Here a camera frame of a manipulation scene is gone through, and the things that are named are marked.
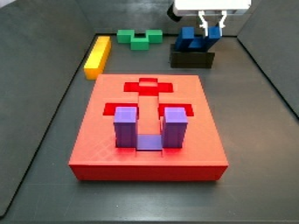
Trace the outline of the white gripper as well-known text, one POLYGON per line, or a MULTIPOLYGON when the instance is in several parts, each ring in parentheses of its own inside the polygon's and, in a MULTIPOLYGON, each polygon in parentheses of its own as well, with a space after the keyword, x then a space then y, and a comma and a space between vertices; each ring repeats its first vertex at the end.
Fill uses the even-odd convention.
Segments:
POLYGON ((205 15, 221 14, 219 35, 223 35, 227 15, 243 15, 251 6, 251 0, 174 0, 173 12, 177 16, 198 16, 205 37, 209 36, 209 22, 205 15))

